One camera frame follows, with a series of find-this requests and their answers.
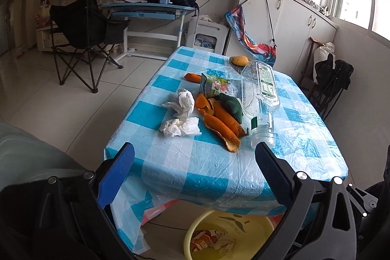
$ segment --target desk leg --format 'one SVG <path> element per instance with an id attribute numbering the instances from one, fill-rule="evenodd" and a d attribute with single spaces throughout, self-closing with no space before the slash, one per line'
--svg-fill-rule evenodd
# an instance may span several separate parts
<path id="1" fill-rule="evenodd" d="M 127 28 L 123 31 L 123 53 L 118 55 L 114 60 L 119 63 L 119 60 L 127 56 Z"/>
<path id="2" fill-rule="evenodd" d="M 184 24 L 185 17 L 186 17 L 185 14 L 181 14 L 180 29 L 179 29 L 178 39 L 177 39 L 177 48 L 180 47 L 180 41 L 181 41 L 181 36 L 183 34 L 183 24 Z"/>

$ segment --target yellow bucket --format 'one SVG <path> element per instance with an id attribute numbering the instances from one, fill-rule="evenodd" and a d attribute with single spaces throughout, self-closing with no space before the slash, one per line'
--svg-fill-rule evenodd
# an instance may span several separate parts
<path id="1" fill-rule="evenodd" d="M 196 230 L 208 229 L 221 230 L 233 236 L 233 251 L 221 255 L 219 250 L 206 248 L 191 253 L 192 234 Z M 184 255 L 186 260 L 250 260 L 264 245 L 273 229 L 268 217 L 208 210 L 200 215 L 188 229 L 184 239 Z"/>

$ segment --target blue and white tablecloth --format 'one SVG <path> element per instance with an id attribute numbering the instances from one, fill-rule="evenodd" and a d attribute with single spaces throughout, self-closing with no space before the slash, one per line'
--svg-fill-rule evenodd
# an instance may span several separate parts
<path id="1" fill-rule="evenodd" d="M 238 153 L 199 121 L 202 135 L 166 138 L 160 124 L 173 118 L 173 109 L 161 105 L 188 89 L 195 97 L 199 84 L 184 80 L 186 73 L 207 73 L 240 79 L 228 57 L 181 47 L 171 55 L 140 93 L 105 149 L 113 157 L 125 142 L 135 148 L 130 175 L 111 205 L 119 235 L 136 253 L 148 247 L 140 231 L 146 209 L 174 198 L 222 211 L 278 215 L 284 211 L 266 183 L 254 158 L 250 137 L 241 140 Z M 312 179 L 345 178 L 347 165 L 329 130 L 287 75 L 275 72 L 280 108 L 274 113 L 274 154 L 295 171 Z M 194 111 L 192 116 L 199 116 Z"/>

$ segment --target clear plastic bottle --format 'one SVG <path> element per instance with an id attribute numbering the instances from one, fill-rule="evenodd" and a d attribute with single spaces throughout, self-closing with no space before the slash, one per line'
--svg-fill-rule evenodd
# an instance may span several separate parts
<path id="1" fill-rule="evenodd" d="M 251 122 L 251 146 L 256 148 L 261 141 L 268 147 L 275 146 L 273 113 L 280 101 L 272 67 L 251 60 L 241 72 L 241 89 L 244 115 Z"/>

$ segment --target crumpled tissue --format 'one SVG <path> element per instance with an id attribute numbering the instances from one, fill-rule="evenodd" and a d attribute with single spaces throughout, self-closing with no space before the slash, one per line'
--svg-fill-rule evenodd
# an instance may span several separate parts
<path id="1" fill-rule="evenodd" d="M 167 102 L 162 105 L 165 108 L 173 108 L 177 112 L 174 114 L 177 119 L 167 120 L 159 128 L 165 137 L 202 134 L 198 127 L 199 118 L 188 118 L 194 111 L 194 105 L 195 101 L 191 92 L 183 88 L 179 89 L 177 102 Z"/>

